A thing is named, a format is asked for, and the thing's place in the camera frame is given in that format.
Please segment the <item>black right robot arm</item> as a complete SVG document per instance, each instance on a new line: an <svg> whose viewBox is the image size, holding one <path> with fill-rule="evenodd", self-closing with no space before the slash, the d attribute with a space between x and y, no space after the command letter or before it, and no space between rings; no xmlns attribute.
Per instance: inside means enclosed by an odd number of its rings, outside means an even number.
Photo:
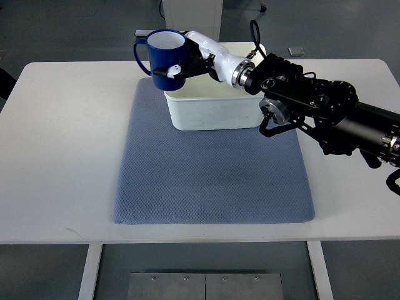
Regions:
<svg viewBox="0 0 400 300"><path fill-rule="evenodd" d="M399 167L399 114L359 102L348 82L319 79L301 65L266 54L255 20L250 31L263 60L243 71L239 83L249 94L264 94L259 103L263 136L300 129L325 155L350 156L358 149L372 169L383 162Z"/></svg>

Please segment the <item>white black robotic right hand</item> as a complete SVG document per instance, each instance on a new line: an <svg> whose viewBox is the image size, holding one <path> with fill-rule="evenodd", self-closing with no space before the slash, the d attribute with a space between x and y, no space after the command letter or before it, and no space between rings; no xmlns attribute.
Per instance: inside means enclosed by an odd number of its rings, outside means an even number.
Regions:
<svg viewBox="0 0 400 300"><path fill-rule="evenodd" d="M255 64L246 57L231 54L222 44L197 32L188 31L186 61L169 67L157 67L155 75L170 79L187 79L209 74L215 81L242 88Z"/></svg>

